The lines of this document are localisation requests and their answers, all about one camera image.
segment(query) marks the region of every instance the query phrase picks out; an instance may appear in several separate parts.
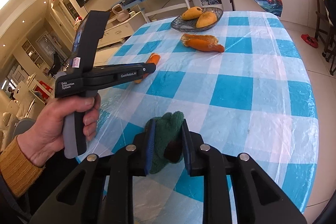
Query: blue and white tablecloth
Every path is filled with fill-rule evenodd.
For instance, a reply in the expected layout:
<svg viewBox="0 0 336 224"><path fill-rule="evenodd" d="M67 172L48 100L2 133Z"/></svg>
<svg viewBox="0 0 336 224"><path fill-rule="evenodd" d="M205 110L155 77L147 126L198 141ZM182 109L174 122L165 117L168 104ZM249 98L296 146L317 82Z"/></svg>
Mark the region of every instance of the blue and white tablecloth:
<svg viewBox="0 0 336 224"><path fill-rule="evenodd" d="M276 16L224 12L211 34L224 53L200 52L180 42L173 19L143 25L110 64L145 62L161 55L157 70L139 85L101 90L97 136L87 154L108 155L130 144L146 122L180 110L189 129L222 153L250 154L301 212L314 182L318 120L309 78ZM233 222L235 204L229 181ZM201 223L203 178L184 162L134 178L134 215L140 223Z"/></svg>

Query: red slipper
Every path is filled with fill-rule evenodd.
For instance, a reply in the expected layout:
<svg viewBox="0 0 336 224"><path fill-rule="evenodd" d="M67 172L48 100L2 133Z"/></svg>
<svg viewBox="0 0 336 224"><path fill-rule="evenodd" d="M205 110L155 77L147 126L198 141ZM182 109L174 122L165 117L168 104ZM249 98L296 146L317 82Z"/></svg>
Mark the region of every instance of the red slipper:
<svg viewBox="0 0 336 224"><path fill-rule="evenodd" d="M314 48L317 48L319 46L317 40L314 37L310 37L308 34L301 35L301 38L309 45L311 45Z"/></svg>

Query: silver screw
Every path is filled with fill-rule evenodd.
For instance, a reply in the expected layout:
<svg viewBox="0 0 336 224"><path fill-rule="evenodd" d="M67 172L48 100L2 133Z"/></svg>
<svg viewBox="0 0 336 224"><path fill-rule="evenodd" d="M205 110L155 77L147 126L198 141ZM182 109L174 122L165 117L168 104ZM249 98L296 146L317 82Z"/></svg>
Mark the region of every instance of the silver screw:
<svg viewBox="0 0 336 224"><path fill-rule="evenodd" d="M204 143L204 144L201 144L199 148L200 148L202 151L209 151L209 150L210 150L210 145Z"/></svg>
<svg viewBox="0 0 336 224"><path fill-rule="evenodd" d="M246 153L241 153L239 158L243 161L248 161L250 159L250 156Z"/></svg>
<svg viewBox="0 0 336 224"><path fill-rule="evenodd" d="M86 159L88 161L95 161L97 159L97 155L96 154L90 154L86 157Z"/></svg>
<svg viewBox="0 0 336 224"><path fill-rule="evenodd" d="M137 149L137 147L134 144L129 144L126 146L126 150L129 152L134 151L135 149Z"/></svg>

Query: stuffed toy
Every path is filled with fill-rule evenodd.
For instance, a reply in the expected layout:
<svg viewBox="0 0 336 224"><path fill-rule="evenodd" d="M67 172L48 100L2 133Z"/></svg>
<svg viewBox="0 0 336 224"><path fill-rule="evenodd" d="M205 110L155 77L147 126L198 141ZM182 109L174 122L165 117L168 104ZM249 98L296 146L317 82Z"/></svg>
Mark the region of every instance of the stuffed toy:
<svg viewBox="0 0 336 224"><path fill-rule="evenodd" d="M77 31L78 30L78 27L79 25L81 24L82 22L82 17L77 17L76 20L75 20L75 30Z"/></svg>

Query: person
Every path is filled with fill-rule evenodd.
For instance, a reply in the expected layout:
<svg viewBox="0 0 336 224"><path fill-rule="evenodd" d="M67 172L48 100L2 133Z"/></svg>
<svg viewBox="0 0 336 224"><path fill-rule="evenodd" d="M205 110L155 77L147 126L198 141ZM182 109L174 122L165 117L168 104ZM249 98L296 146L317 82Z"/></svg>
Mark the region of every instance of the person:
<svg viewBox="0 0 336 224"><path fill-rule="evenodd" d="M10 92L9 98L14 101L15 100L15 98L14 98L14 90L9 86L8 87L8 91Z"/></svg>
<svg viewBox="0 0 336 224"><path fill-rule="evenodd" d="M95 137L100 96L69 96L51 100L34 125L20 134L0 154L0 173L11 193L19 200L29 194L31 214L38 209L58 184L78 165L64 157L63 119L77 111L85 112L83 133Z"/></svg>

